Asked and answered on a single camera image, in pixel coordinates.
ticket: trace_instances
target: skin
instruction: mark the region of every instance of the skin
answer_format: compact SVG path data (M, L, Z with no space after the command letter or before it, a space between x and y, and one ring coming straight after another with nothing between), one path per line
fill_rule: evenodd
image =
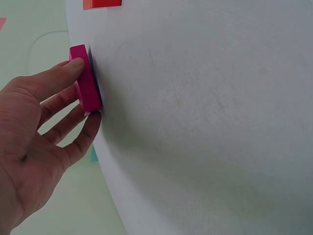
M84 120L81 106L43 135L38 129L76 99L73 83L84 69L80 58L29 77L17 77L0 91L0 234L8 235L51 197L63 173L94 140L101 114L89 115L68 146L57 144Z

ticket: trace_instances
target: finger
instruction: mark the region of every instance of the finger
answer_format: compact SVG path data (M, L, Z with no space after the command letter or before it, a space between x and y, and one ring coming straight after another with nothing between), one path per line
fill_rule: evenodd
M38 129L52 118L56 113L77 100L76 88L74 85L66 88L54 97L46 100L41 104L41 118L38 124Z
M76 58L62 67L53 67L39 74L20 77L14 86L27 90L41 102L72 85L84 70L84 60Z
M52 69L57 68L57 67L63 67L64 65L68 64L69 61L65 60L63 62L58 63L57 65L53 66Z
M100 112L96 111L91 113L78 137L73 143L63 148L69 157L70 165L78 162L86 154L98 133L100 122Z
M59 123L52 127L51 130L46 132L43 137L53 144L58 144L84 119L84 111L80 105L77 105Z

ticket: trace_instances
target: pink block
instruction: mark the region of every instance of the pink block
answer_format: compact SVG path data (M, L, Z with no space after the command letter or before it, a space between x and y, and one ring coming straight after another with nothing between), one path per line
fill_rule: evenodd
M2 27L4 26L5 22L6 22L6 18L0 17L0 31L1 31Z
M80 57L85 61L85 68L75 82L75 87L78 99L84 110L84 115L88 116L92 111L101 109L102 102L96 82L92 75L85 45L79 45L69 49L69 60L71 61L77 57Z

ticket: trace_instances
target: red block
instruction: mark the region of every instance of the red block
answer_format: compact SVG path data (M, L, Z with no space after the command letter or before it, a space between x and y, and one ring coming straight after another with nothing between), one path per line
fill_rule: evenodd
M69 60L71 61L77 57L84 60L85 67L83 73L75 82L75 87L80 105L84 110L84 115L88 116L92 111L101 109L102 102L92 74L85 45L79 45L69 49Z
M83 0L83 9L93 9L99 7L121 6L122 0Z

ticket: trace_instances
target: white fabric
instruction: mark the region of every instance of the white fabric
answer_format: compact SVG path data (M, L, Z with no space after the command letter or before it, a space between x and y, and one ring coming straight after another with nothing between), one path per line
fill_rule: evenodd
M310 0L67 0L129 235L313 233Z

